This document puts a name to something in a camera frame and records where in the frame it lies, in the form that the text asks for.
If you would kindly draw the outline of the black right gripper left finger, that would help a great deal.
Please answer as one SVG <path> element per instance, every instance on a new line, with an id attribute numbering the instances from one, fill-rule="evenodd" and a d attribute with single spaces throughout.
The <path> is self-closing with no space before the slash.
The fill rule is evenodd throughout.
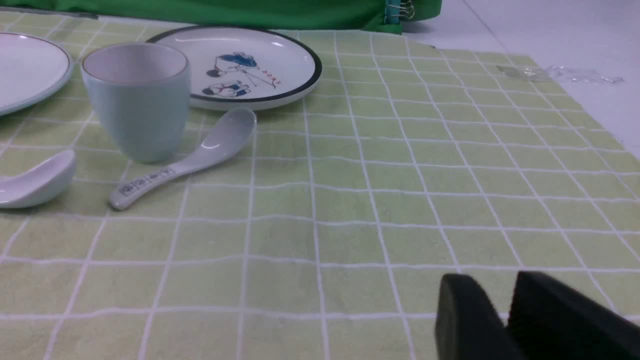
<path id="1" fill-rule="evenodd" d="M 439 360 L 523 360 L 487 293 L 471 276 L 439 283 L 434 339 Z"/>

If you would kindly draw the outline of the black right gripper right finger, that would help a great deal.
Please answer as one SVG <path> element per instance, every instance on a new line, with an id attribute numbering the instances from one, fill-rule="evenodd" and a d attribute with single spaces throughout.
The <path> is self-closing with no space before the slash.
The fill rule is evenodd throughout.
<path id="1" fill-rule="evenodd" d="M 640 357 L 637 325 L 544 272 L 518 272 L 506 328 L 528 360 Z"/>

